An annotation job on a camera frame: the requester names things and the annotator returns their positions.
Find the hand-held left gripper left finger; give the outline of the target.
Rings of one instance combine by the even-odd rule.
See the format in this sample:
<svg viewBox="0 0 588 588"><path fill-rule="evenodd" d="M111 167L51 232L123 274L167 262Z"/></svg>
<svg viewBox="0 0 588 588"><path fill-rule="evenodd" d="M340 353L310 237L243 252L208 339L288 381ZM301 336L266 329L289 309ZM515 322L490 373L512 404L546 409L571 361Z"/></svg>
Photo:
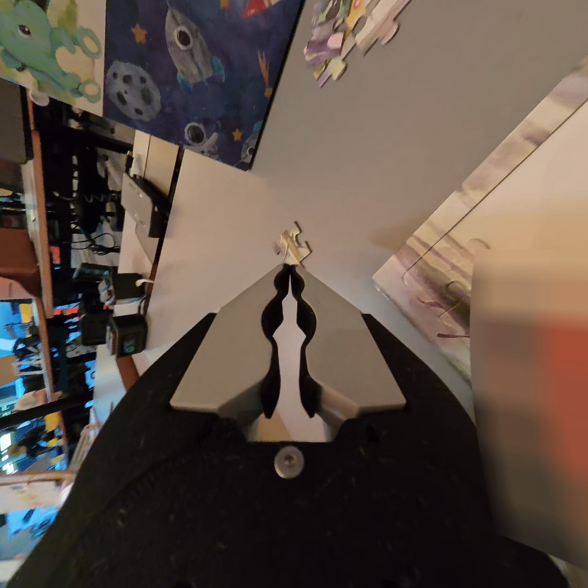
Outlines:
<svg viewBox="0 0 588 588"><path fill-rule="evenodd" d="M174 409L272 417L281 389L274 335L289 283L290 265L280 264L220 308L171 398Z"/></svg>

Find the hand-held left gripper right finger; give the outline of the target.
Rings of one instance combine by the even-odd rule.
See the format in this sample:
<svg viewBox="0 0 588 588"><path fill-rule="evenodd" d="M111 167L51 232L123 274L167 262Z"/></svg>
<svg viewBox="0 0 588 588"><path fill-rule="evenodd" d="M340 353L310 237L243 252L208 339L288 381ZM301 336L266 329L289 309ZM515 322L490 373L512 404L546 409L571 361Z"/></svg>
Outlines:
<svg viewBox="0 0 588 588"><path fill-rule="evenodd" d="M292 266L300 348L299 391L310 417L347 420L401 410L406 399L361 311L301 266Z"/></svg>

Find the pale grey jigsaw piece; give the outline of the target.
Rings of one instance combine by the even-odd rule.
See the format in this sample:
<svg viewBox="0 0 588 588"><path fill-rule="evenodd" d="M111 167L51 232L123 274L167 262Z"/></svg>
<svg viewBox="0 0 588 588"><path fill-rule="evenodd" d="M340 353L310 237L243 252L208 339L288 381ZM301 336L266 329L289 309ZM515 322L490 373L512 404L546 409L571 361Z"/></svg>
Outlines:
<svg viewBox="0 0 588 588"><path fill-rule="evenodd" d="M284 264L303 266L303 261L312 254L308 242L299 240L301 233L299 223L294 221L293 226L283 231L273 242L272 250L277 257L282 258Z"/></svg>

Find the partly assembled jigsaw puzzle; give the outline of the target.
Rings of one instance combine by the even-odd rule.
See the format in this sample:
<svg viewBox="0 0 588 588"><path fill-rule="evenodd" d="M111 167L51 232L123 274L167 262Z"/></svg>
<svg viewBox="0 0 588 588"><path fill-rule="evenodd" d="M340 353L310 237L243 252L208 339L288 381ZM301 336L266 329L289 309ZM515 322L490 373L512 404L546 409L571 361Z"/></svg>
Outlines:
<svg viewBox="0 0 588 588"><path fill-rule="evenodd" d="M489 250L547 261L557 312L587 316L587 57L373 276L468 388L474 258Z"/></svg>

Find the black charger with display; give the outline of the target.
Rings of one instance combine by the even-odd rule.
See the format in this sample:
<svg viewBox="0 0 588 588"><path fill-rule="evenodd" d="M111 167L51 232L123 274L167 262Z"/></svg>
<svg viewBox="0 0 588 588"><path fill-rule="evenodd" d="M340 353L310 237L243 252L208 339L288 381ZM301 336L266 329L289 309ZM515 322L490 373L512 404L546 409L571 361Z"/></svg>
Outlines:
<svg viewBox="0 0 588 588"><path fill-rule="evenodd" d="M148 334L146 319L138 314L112 315L107 324L107 348L117 359L144 351Z"/></svg>

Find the black power adapter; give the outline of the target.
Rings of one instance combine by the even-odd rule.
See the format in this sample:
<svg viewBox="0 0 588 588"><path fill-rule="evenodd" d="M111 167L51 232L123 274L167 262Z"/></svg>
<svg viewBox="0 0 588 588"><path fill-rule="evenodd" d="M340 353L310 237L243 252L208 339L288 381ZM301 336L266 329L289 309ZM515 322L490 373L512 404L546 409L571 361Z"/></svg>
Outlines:
<svg viewBox="0 0 588 588"><path fill-rule="evenodd" d="M116 273L109 277L109 304L119 305L140 301L145 294L143 276L139 273Z"/></svg>

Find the black battery box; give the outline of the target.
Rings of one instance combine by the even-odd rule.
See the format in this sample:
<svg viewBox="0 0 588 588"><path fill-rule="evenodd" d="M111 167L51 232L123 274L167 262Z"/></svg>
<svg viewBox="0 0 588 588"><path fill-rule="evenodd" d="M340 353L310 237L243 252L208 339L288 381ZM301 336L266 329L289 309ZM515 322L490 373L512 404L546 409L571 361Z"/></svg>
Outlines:
<svg viewBox="0 0 588 588"><path fill-rule="evenodd" d="M70 290L75 295L98 295L100 284L113 275L113 267L97 263L81 263L73 272Z"/></svg>

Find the illustrated puzzle reference board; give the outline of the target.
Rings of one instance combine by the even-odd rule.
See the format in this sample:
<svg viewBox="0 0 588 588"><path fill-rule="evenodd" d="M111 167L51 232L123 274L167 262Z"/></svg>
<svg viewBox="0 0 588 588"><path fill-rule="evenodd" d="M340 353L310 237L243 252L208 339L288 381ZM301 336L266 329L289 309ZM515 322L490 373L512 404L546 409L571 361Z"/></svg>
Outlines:
<svg viewBox="0 0 588 588"><path fill-rule="evenodd" d="M248 171L304 1L1 1L1 77Z"/></svg>

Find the purple green jigsaw piece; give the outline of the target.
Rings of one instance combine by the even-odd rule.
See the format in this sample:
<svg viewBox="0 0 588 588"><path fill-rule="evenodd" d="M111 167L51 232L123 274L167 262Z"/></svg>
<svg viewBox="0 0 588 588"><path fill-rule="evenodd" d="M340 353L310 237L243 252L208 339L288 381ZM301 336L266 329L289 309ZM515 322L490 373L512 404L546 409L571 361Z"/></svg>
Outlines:
<svg viewBox="0 0 588 588"><path fill-rule="evenodd" d="M346 72L346 58L356 45L355 35L346 27L333 26L312 31L312 39L304 49L305 63L311 66L319 88L336 81Z"/></svg>

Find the striped grey yellow jigsaw pieces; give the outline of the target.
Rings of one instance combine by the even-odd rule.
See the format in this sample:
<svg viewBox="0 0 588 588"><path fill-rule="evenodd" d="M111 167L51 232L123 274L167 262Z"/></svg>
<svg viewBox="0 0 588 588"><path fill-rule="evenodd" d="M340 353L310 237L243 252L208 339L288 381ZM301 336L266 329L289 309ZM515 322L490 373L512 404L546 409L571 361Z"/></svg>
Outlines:
<svg viewBox="0 0 588 588"><path fill-rule="evenodd" d="M353 32L356 46L365 54L376 43L388 43L398 30L397 18L409 1L323 1L315 5L312 31L346 27Z"/></svg>

